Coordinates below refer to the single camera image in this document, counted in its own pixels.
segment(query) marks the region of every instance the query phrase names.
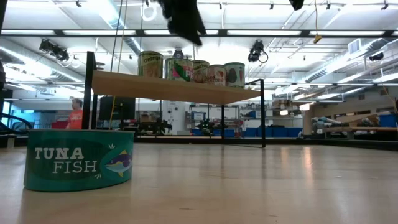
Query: can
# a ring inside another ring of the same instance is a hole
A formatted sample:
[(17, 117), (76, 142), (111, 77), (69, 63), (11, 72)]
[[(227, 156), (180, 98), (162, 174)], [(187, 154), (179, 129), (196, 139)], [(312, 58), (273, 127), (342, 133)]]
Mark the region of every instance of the can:
[(244, 64), (239, 62), (226, 63), (226, 86), (244, 88)]
[(165, 77), (169, 80), (190, 82), (193, 63), (188, 59), (169, 58), (165, 60)]
[(226, 69), (222, 65), (210, 65), (203, 70), (205, 83), (210, 85), (226, 85)]
[(194, 60), (193, 63), (193, 75), (191, 78), (191, 82), (196, 83), (204, 83), (205, 76), (203, 74), (203, 70), (208, 68), (210, 64), (204, 60)]
[(143, 77), (163, 77), (163, 55), (153, 51), (143, 51), (138, 56), (138, 75)]

